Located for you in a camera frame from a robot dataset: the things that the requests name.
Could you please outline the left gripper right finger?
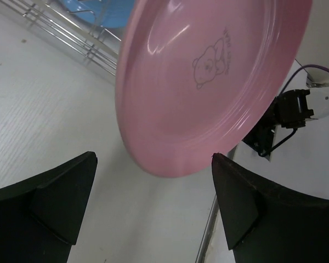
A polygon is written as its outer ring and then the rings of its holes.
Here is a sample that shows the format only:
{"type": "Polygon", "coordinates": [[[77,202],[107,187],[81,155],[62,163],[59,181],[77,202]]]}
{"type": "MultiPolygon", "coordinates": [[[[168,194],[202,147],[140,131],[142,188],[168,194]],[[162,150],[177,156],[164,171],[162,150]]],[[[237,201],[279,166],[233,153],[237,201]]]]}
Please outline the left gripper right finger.
{"type": "Polygon", "coordinates": [[[236,262],[329,262],[329,200],[306,195],[215,153],[212,175],[236,262]]]}

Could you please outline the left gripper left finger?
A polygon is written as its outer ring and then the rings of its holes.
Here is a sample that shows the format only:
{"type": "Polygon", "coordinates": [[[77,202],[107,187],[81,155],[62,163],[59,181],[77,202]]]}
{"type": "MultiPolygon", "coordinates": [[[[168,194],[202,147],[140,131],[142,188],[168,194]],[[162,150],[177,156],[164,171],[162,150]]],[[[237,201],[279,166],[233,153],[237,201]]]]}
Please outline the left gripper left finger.
{"type": "Polygon", "coordinates": [[[0,188],[0,262],[67,262],[77,243],[98,159],[82,155],[0,188]]]}

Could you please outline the pink plate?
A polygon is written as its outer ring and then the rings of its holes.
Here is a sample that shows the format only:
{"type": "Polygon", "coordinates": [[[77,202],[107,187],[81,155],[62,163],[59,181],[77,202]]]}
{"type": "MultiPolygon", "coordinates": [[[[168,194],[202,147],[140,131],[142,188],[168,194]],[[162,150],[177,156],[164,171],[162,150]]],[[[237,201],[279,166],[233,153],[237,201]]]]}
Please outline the pink plate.
{"type": "Polygon", "coordinates": [[[182,177],[232,150],[265,113],[303,39],[311,1],[136,1],[116,70],[127,152],[182,177]]]}

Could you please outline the blue plate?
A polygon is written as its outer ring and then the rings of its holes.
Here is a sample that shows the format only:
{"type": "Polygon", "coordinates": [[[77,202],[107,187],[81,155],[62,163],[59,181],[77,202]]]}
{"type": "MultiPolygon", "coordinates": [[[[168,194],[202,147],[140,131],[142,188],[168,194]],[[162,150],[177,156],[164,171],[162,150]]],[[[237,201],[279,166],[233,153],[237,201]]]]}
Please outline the blue plate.
{"type": "Polygon", "coordinates": [[[63,0],[69,13],[83,21],[106,28],[125,27],[134,7],[134,0],[63,0]]]}

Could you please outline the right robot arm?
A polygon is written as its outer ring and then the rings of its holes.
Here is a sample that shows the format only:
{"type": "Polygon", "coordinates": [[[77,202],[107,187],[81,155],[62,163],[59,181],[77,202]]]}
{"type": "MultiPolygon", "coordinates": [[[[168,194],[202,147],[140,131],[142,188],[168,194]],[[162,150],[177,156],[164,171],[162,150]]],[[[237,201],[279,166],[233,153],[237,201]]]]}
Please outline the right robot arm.
{"type": "Polygon", "coordinates": [[[289,90],[276,98],[274,116],[283,128],[298,129],[307,121],[329,116],[329,87],[289,90]]]}

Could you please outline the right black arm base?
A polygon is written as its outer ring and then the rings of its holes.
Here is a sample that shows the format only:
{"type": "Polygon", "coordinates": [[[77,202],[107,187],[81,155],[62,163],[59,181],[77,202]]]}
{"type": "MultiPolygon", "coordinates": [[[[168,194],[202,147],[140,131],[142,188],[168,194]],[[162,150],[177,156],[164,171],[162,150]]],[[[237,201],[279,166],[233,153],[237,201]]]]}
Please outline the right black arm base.
{"type": "Polygon", "coordinates": [[[259,157],[270,161],[271,153],[269,150],[274,145],[275,132],[275,124],[259,121],[242,141],[259,157]]]}

